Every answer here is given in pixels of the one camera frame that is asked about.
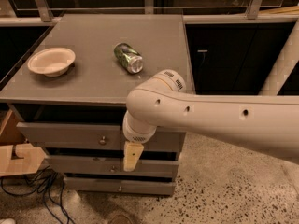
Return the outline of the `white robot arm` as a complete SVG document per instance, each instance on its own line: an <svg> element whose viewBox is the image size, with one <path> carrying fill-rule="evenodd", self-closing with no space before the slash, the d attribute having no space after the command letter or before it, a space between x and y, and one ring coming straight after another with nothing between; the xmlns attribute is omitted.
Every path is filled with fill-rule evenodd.
<svg viewBox="0 0 299 224"><path fill-rule="evenodd" d="M264 84L294 30L292 22L187 25L193 92L173 70L135 87L125 137L145 143L158 127L178 128L299 162L298 87Z"/></svg>

